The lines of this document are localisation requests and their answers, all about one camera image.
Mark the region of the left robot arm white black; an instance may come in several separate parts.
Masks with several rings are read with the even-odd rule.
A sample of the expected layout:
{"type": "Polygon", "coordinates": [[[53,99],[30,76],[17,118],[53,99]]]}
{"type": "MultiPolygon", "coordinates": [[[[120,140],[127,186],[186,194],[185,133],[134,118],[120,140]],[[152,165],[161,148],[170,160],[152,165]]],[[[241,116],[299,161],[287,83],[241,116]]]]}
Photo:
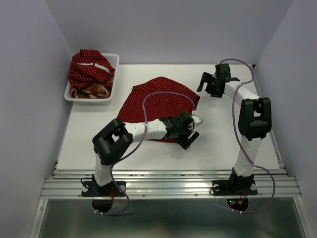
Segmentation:
{"type": "Polygon", "coordinates": [[[172,139],[183,149],[188,149],[199,133],[195,127],[203,123],[197,115],[183,111],[176,117],[162,117],[153,121],[128,123],[113,119],[92,140],[96,165],[91,180],[84,179],[83,197],[119,196],[125,182],[114,184],[112,169],[124,157],[133,143],[144,140],[172,139]]]}

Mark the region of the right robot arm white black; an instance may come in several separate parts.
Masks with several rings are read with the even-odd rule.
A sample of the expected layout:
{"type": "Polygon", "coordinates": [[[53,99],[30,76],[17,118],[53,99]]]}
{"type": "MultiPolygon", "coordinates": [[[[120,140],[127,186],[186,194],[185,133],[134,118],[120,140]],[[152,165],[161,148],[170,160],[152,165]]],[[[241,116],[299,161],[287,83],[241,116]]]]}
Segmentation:
{"type": "Polygon", "coordinates": [[[232,99],[232,109],[240,107],[239,117],[233,119],[234,132],[240,147],[237,161],[229,179],[212,181],[215,196],[256,195],[255,160],[259,147],[272,128],[271,101],[248,90],[243,82],[231,76],[229,64],[215,66],[215,73],[204,72],[198,91],[212,97],[226,95],[232,99]]]}

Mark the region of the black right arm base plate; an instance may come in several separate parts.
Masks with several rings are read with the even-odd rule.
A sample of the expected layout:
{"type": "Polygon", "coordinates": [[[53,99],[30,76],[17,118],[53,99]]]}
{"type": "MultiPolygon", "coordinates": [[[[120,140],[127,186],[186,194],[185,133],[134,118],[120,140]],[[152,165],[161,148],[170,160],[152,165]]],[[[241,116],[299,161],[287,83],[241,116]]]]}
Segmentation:
{"type": "Polygon", "coordinates": [[[234,184],[229,180],[213,180],[212,191],[215,196],[257,195],[255,181],[234,184]]]}

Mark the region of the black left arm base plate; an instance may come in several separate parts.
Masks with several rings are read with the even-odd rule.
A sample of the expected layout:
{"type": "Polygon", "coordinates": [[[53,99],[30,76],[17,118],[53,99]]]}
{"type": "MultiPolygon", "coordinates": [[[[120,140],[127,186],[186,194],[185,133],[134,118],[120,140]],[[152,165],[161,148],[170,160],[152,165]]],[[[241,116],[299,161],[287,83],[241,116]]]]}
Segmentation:
{"type": "Polygon", "coordinates": [[[92,180],[81,181],[82,184],[82,197],[124,197],[125,195],[119,188],[110,182],[105,186],[99,186],[92,180]]]}

